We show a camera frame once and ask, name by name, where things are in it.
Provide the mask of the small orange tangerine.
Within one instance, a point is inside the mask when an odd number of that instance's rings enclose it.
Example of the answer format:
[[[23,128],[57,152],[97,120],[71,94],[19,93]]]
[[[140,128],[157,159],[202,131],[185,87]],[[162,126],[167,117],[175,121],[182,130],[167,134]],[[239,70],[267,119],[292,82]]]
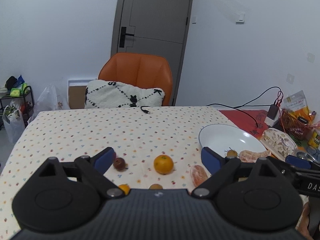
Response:
[[[128,195],[131,190],[128,184],[121,184],[118,185],[118,187],[125,193],[125,195]]]

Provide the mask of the brown kiwi fruit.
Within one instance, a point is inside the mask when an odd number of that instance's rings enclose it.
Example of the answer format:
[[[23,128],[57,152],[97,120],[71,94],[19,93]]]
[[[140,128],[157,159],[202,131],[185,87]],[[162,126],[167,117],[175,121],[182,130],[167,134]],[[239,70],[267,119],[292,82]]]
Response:
[[[160,184],[152,184],[152,185],[150,185],[149,189],[150,190],[162,190],[163,186]]]

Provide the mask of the white power strip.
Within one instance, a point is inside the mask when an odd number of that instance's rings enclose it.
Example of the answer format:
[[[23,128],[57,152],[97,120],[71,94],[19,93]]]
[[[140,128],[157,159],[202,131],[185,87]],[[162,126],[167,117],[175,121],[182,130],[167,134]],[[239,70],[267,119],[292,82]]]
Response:
[[[269,118],[268,116],[265,118],[264,123],[269,127],[275,126],[279,122],[280,117],[276,117],[274,119]]]

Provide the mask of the floral tissue box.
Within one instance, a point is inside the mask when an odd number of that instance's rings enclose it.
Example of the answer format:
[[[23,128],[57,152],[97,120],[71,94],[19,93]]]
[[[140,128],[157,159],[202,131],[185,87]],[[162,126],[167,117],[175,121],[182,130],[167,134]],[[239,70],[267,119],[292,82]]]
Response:
[[[270,150],[276,158],[282,161],[285,161],[285,158],[289,155],[296,156],[298,151],[297,144],[291,137],[275,128],[264,130],[259,140],[267,150]]]

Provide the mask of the white ceramic plate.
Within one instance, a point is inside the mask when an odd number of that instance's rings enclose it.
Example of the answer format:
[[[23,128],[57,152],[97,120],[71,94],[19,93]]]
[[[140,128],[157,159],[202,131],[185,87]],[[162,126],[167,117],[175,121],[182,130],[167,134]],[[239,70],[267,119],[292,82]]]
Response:
[[[264,152],[266,148],[255,137],[237,127],[223,124],[211,124],[199,132],[199,143],[202,148],[208,147],[222,157],[229,150],[237,153],[248,150],[251,152]]]

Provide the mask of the white plastic bag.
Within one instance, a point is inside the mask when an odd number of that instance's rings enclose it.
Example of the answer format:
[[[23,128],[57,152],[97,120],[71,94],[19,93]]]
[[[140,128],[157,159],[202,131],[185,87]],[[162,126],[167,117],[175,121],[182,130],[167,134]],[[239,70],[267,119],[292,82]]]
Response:
[[[9,141],[15,144],[25,129],[21,111],[7,105],[2,115],[2,121]]]

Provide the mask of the grey door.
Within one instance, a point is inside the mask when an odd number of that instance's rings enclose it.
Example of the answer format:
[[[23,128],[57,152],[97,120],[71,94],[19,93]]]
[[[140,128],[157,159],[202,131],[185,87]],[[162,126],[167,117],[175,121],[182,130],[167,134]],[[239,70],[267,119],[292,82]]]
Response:
[[[170,105],[176,102],[193,0],[118,0],[111,54],[143,53],[167,59],[173,80]],[[119,48],[121,27],[134,34]]]

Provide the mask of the black metal shelf rack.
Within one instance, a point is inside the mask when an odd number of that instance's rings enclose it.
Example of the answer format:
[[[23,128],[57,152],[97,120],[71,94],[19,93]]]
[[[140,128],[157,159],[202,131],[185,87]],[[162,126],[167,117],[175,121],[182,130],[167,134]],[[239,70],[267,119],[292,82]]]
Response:
[[[18,106],[22,113],[24,125],[27,127],[28,120],[33,115],[35,105],[32,87],[26,86],[20,96],[10,96],[10,94],[1,96],[1,116],[5,107],[7,105],[10,106],[11,103],[14,107]]]

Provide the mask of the white black patterned cushion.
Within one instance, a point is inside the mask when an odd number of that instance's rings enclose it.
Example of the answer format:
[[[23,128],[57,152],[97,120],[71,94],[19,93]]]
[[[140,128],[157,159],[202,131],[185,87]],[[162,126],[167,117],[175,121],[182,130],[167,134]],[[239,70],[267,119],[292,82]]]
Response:
[[[93,80],[86,87],[85,109],[159,107],[164,96],[160,88],[142,89],[122,82]]]

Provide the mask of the orange leather chair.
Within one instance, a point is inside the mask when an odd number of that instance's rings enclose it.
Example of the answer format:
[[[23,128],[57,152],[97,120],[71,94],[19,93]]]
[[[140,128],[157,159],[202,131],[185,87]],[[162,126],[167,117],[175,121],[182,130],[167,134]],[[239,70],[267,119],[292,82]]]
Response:
[[[99,80],[119,81],[139,88],[160,88],[165,92],[163,106],[170,106],[173,87],[168,61],[156,55],[116,53],[103,66]]]

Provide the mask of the translucent plastic bag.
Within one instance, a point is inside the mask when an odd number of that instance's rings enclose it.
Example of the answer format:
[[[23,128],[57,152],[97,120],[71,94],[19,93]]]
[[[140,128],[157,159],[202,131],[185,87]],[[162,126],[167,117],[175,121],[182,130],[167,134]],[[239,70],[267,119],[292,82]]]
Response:
[[[30,124],[37,115],[42,111],[58,111],[70,110],[67,99],[60,93],[59,89],[54,85],[48,85],[40,94],[33,107],[33,114],[28,119],[27,124]]]

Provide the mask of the red plastic basket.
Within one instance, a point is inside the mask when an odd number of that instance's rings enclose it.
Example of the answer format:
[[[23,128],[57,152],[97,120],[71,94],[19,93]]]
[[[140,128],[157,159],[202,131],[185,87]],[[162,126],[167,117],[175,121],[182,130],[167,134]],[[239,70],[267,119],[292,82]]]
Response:
[[[282,110],[281,121],[285,131],[289,132],[291,135],[300,140],[306,139],[306,137],[312,131],[307,124],[302,123],[285,110]]]

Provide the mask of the peeled pomelo segment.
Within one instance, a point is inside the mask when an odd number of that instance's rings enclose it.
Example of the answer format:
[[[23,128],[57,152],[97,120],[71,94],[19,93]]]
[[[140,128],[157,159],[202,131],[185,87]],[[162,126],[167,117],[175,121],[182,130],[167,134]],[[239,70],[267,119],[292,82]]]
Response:
[[[205,169],[200,165],[194,165],[190,168],[190,175],[193,185],[195,187],[200,186],[208,179]]]
[[[243,163],[255,163],[259,158],[266,158],[268,156],[271,156],[271,152],[269,150],[264,152],[252,152],[244,150],[239,153],[239,159]]]

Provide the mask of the white light switch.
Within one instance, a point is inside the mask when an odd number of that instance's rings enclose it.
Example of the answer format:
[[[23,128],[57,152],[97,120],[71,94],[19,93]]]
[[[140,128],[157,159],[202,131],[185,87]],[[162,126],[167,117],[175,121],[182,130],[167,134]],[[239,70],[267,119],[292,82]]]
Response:
[[[245,23],[245,13],[240,13],[236,18],[236,24],[244,24]]]

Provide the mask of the black charger adapter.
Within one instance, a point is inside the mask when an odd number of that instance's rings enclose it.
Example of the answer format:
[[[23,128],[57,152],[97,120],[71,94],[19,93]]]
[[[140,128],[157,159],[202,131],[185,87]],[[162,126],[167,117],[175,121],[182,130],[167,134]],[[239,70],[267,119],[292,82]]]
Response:
[[[272,119],[272,120],[275,120],[276,117],[278,116],[278,113],[279,113],[279,108],[277,105],[275,104],[272,104],[270,107],[269,107],[269,110],[268,110],[268,113],[267,113],[267,117],[269,119]]]

